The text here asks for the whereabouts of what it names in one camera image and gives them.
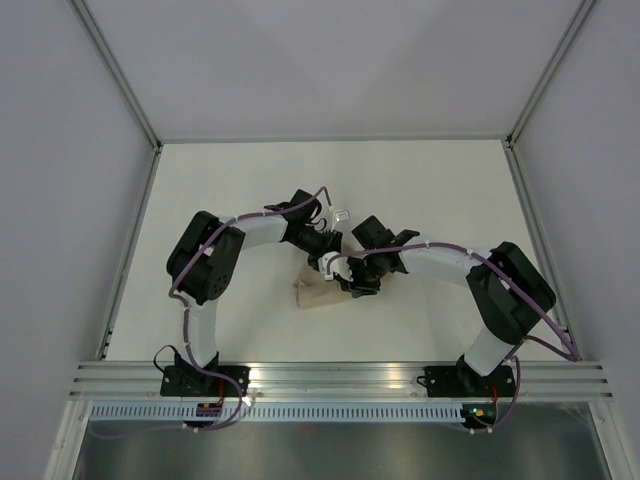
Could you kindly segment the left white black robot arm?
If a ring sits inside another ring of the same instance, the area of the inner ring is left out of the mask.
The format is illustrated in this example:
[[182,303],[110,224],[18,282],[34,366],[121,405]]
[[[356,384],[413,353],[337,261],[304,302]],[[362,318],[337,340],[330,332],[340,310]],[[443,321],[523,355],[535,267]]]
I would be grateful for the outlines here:
[[172,280],[169,296],[182,303],[184,313],[184,352],[175,351],[174,365],[164,370],[167,384],[185,386],[198,396],[216,389],[222,375],[215,339],[217,303],[242,251],[289,243],[317,268],[325,254],[342,250],[343,233],[320,219],[321,211],[316,194],[297,190],[289,201],[258,212],[225,218],[199,211],[193,216],[166,264]]

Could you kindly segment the beige cloth napkin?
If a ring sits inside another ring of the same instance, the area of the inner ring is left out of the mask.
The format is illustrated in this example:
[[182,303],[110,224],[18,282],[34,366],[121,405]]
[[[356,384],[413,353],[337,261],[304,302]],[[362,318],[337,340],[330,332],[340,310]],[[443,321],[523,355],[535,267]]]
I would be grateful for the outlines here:
[[296,305],[300,309],[337,305],[353,299],[349,292],[341,289],[338,281],[327,281],[317,270],[320,259],[310,258],[293,284]]

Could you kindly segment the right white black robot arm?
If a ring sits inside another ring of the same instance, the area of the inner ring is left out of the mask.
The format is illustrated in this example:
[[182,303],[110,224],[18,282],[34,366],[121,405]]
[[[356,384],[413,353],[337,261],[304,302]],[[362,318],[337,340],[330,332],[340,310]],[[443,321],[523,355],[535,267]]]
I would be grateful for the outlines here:
[[393,273],[434,277],[468,289],[483,321],[458,360],[456,381],[469,395],[491,385],[494,370],[556,304],[554,291],[514,243],[473,250],[428,240],[415,230],[395,234],[375,216],[352,234],[363,249],[326,253],[319,267],[354,297],[377,294],[382,278]]

